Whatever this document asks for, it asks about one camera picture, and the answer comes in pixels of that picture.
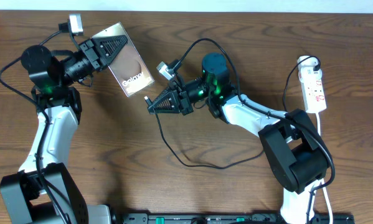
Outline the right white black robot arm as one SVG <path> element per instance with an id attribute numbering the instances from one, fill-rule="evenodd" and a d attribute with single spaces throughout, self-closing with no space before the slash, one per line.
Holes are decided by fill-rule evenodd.
<path id="1" fill-rule="evenodd" d="M 213 117 L 259 138 L 271 171 L 283 187 L 283 220 L 311 223 L 316 192 L 332 183 L 333 179 L 324 177 L 334 171 L 334 163 L 308 114 L 272 110 L 250 100 L 230 81 L 235 67 L 225 53 L 207 54 L 201 77 L 189 82 L 178 73 L 180 67 L 180 60 L 157 66 L 169 83 L 154 101 L 146 101 L 149 113 L 187 115 L 194 111 L 194 103 L 204 100 Z"/>

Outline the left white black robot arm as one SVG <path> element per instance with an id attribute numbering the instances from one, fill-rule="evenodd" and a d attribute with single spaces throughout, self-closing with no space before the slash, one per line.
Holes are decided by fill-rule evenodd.
<path id="1" fill-rule="evenodd" d="M 127 43 L 125 35 L 93 37 L 76 52 L 39 44 L 18 58 L 34 83 L 26 99 L 36 107 L 39 127 L 24 163 L 0 183 L 13 223 L 117 223 L 109 206 L 87 205 L 67 163 L 82 112 L 73 83 L 107 68 Z"/>

